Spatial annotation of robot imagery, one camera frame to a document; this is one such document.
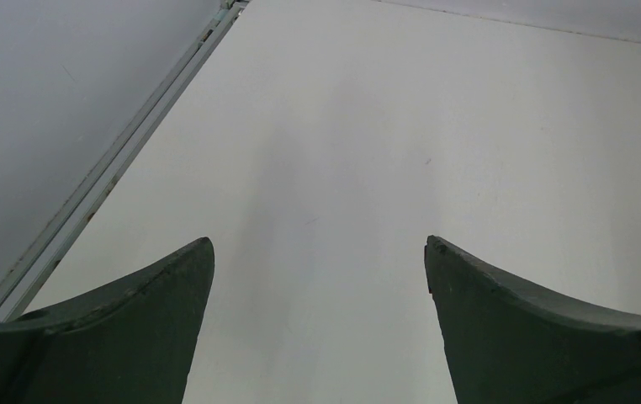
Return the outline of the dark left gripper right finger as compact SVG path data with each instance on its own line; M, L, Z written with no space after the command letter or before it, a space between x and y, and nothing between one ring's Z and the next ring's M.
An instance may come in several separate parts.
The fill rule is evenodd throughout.
M424 249L460 403L641 403L641 315L560 294L437 236Z

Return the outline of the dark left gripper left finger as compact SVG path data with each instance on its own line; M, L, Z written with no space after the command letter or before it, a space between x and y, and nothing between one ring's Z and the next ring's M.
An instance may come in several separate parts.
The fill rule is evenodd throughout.
M0 403L179 403L215 273L210 239L0 322Z

